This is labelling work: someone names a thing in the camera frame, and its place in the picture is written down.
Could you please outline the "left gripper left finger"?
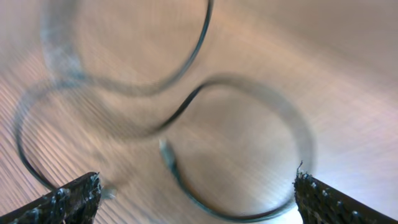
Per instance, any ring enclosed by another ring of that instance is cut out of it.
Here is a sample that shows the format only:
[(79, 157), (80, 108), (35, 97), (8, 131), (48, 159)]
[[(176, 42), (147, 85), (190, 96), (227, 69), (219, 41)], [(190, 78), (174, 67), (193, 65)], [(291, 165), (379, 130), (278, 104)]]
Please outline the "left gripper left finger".
[(101, 188), (99, 173), (86, 173), (1, 216), (1, 224), (93, 224)]

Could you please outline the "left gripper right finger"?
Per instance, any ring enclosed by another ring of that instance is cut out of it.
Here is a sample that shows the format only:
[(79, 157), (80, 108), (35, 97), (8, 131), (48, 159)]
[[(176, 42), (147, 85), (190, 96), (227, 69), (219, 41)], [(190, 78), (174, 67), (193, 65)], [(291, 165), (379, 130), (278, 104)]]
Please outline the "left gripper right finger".
[(294, 197), (303, 224), (397, 224), (297, 167)]

